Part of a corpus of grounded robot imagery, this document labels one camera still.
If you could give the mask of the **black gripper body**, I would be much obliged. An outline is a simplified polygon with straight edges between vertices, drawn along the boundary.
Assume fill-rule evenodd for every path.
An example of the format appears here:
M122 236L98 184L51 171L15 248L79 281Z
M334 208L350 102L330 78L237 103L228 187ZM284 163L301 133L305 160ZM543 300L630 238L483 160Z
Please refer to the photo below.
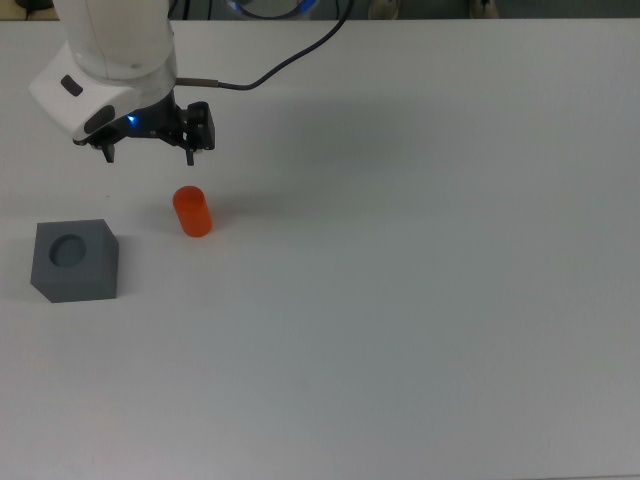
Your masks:
M182 110L176 104L174 91L159 102L114 121L114 144L131 139L158 139L171 146L186 147Z

